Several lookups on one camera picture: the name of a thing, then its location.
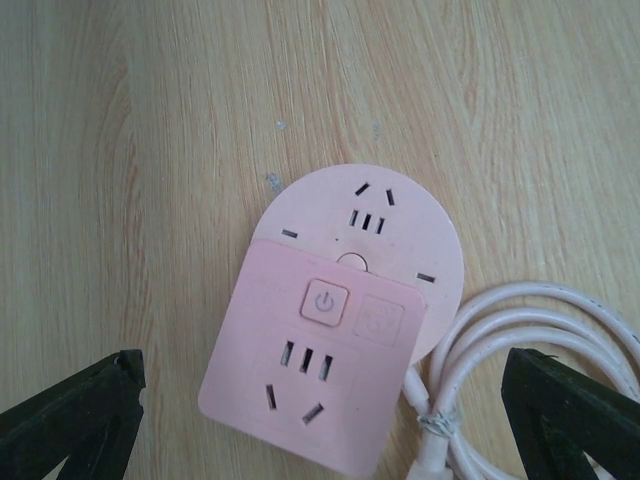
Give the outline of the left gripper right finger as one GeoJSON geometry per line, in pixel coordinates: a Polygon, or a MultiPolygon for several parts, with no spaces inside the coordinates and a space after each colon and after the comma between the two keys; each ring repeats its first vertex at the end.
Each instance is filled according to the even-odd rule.
{"type": "Polygon", "coordinates": [[[639,477],[639,404],[534,349],[513,348],[501,397],[529,479],[639,477]]]}

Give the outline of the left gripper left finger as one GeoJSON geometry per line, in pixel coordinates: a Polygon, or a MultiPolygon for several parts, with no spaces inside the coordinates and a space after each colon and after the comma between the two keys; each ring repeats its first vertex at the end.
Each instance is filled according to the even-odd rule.
{"type": "Polygon", "coordinates": [[[1,414],[1,477],[121,479],[144,414],[143,353],[121,350],[1,414]]]}

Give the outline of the pink cube socket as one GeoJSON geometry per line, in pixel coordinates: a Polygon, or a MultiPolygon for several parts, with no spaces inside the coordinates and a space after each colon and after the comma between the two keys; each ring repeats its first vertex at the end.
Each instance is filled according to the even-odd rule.
{"type": "Polygon", "coordinates": [[[199,408],[332,470],[368,478],[385,448],[425,312],[412,287],[254,242],[199,408]]]}

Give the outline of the pink round socket base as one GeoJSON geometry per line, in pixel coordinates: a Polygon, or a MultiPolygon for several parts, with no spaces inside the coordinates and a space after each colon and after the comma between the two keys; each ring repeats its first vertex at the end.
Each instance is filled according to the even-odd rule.
{"type": "Polygon", "coordinates": [[[311,172],[279,193],[254,229],[269,240],[416,288],[427,304],[411,361],[449,330],[464,286],[461,243],[447,212],[420,184],[375,165],[311,172]]]}

